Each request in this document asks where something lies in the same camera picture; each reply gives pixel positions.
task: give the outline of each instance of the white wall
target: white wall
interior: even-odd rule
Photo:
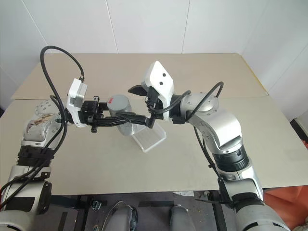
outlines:
[[[0,17],[4,108],[48,44],[72,53],[236,52],[289,119],[308,109],[298,90],[308,79],[306,0],[0,0]]]

